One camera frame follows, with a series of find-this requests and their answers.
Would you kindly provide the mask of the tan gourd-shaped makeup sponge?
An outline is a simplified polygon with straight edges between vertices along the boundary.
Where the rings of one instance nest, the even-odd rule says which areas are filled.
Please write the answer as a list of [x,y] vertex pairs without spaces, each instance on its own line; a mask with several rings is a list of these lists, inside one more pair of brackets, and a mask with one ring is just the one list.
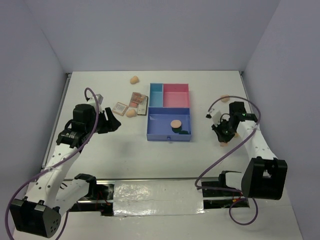
[[230,100],[230,96],[229,95],[222,95],[221,97],[220,97],[220,101],[222,102],[222,103],[227,103],[228,101]]

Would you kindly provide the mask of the dark green compact front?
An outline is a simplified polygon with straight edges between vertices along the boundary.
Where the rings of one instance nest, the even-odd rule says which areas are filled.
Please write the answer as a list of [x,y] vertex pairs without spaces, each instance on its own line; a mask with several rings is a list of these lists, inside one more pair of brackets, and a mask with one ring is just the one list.
[[180,134],[180,135],[190,135],[190,132],[187,131],[187,130],[181,130],[181,131],[179,132],[179,134]]

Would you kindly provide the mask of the dark green round compact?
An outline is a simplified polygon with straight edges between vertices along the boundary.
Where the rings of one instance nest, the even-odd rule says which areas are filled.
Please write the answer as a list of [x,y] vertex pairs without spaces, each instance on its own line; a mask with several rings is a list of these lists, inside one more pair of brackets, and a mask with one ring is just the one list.
[[171,129],[172,129],[172,131],[173,131],[174,133],[179,133],[179,132],[182,130],[182,127],[181,127],[181,126],[180,126],[180,127],[177,127],[177,128],[172,127]]

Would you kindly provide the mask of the pink round powder puff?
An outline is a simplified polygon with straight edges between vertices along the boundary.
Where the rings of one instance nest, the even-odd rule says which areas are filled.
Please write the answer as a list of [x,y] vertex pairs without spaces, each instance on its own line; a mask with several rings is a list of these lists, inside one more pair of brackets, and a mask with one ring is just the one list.
[[175,119],[170,123],[170,126],[174,129],[178,129],[182,126],[182,122],[178,119]]

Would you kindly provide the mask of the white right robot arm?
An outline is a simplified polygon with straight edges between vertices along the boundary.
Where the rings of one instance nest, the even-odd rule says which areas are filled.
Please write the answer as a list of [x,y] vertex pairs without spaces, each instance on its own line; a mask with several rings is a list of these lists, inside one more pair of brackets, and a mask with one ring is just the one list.
[[268,146],[261,130],[260,116],[248,113],[242,101],[229,104],[229,118],[210,107],[206,117],[213,121],[212,130],[220,143],[228,143],[239,136],[241,143],[225,154],[197,178],[200,180],[213,167],[244,147],[248,155],[248,165],[244,172],[225,170],[219,176],[217,190],[228,196],[231,192],[241,192],[246,198],[280,200],[286,181],[288,165],[285,160],[276,157]]

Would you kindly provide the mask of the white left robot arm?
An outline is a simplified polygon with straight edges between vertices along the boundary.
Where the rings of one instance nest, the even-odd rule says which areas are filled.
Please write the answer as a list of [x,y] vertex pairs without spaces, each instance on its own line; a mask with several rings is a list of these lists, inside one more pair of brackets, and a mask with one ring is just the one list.
[[15,198],[10,203],[9,211],[17,231],[51,238],[62,216],[78,200],[97,196],[97,179],[93,175],[79,173],[66,186],[63,182],[92,133],[106,134],[120,126],[109,107],[101,109],[87,103],[75,106],[73,118],[58,135],[53,155],[42,175],[36,177],[23,199]]

